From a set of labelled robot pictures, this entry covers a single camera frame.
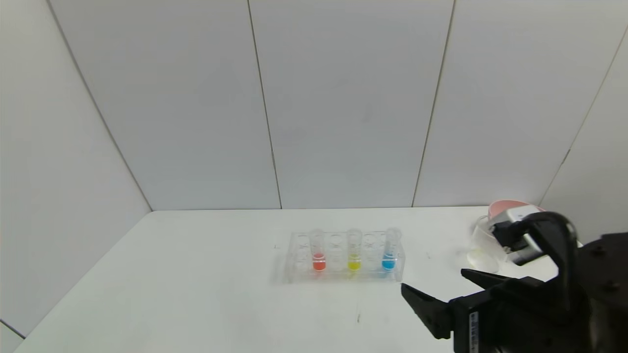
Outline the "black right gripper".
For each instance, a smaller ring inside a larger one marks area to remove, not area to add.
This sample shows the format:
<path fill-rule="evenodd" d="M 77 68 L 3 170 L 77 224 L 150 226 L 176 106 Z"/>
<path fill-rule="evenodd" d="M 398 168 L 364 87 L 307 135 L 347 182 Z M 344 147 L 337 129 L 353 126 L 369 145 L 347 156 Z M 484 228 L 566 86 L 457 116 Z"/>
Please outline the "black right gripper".
<path fill-rule="evenodd" d="M 583 299 L 565 310 L 554 280 L 513 278 L 462 269 L 482 291 L 449 303 L 401 284 L 401 295 L 435 339 L 450 339 L 456 353 L 587 353 Z"/>

